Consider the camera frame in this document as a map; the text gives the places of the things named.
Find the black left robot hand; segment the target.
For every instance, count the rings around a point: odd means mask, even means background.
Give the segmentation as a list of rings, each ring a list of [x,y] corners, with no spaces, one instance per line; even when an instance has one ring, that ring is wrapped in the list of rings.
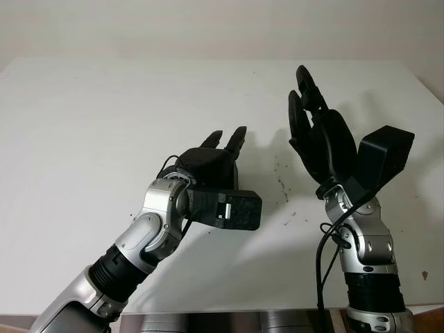
[[[246,126],[238,127],[225,148],[218,148],[223,131],[212,132],[203,143],[189,148],[175,165],[192,176],[197,187],[238,189],[237,159],[246,138]]]

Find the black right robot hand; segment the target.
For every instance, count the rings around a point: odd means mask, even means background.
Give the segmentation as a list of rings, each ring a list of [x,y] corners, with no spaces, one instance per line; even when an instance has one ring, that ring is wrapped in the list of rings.
[[[354,172],[357,149],[342,115],[330,109],[308,69],[296,69],[298,90],[288,96],[290,145],[319,184],[318,199]]]

